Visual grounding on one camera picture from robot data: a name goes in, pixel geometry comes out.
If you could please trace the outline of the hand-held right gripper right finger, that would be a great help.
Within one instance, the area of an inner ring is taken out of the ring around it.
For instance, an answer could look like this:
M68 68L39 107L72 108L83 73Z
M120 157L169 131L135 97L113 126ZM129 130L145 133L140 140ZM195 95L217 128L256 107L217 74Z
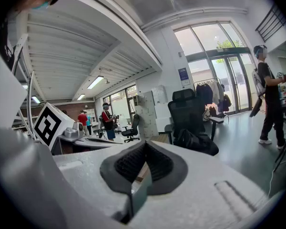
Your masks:
M229 229L267 203L259 186L217 157L159 145L187 163L187 176L173 192L148 196L131 228Z

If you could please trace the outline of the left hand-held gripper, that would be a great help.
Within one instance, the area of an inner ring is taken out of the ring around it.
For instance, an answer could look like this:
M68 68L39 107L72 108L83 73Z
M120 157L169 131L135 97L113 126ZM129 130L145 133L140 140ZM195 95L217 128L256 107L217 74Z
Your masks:
M83 126L50 103L46 103L41 110L33 126L33 132L38 140L46 145L51 152L61 151L61 139L71 143L74 142L75 146L89 150L122 145L122 143L107 139L83 137Z

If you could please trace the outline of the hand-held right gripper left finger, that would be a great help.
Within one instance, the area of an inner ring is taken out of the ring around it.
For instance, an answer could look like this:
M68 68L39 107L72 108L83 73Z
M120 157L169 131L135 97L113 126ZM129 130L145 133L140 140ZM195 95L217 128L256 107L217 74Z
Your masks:
M95 151L58 155L53 159L65 179L82 198L104 215L122 221L127 216L132 218L145 203L145 184L134 181L131 198L126 194L114 192L101 177L100 165L104 159L137 143L134 141Z

